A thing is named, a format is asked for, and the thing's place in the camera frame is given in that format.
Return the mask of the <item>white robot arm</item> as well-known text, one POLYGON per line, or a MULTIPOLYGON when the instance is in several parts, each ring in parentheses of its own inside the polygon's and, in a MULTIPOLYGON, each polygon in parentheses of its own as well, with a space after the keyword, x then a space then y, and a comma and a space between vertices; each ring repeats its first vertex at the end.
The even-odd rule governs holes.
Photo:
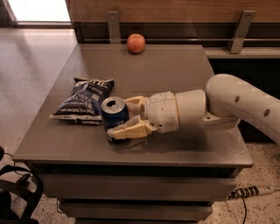
POLYGON ((230 74, 211 77, 204 89, 135 96, 124 102, 131 118, 107 131, 117 140, 187 126, 227 130, 243 120, 280 144, 280 100, 230 74))

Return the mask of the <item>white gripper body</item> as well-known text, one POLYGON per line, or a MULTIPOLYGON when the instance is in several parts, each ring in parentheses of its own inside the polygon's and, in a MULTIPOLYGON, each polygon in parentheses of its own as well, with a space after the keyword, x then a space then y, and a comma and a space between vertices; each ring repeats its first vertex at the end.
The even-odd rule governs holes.
POLYGON ((141 118, 159 133, 176 131, 179 128, 179 116, 175 94, 163 92, 151 96, 143 104, 141 118))

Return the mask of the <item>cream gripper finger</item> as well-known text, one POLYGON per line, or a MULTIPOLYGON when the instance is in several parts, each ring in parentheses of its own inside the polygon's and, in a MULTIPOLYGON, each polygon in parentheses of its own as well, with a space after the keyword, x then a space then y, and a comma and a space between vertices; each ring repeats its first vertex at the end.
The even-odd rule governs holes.
POLYGON ((147 137, 156 130, 148 120, 143 120, 140 115, 136 115, 124 124, 108 129, 107 135, 110 139, 115 140, 135 139, 147 137))
POLYGON ((128 106, 128 110, 131 115, 140 115, 144 112, 144 104, 148 101, 148 98, 139 95, 127 98, 124 101, 128 106))

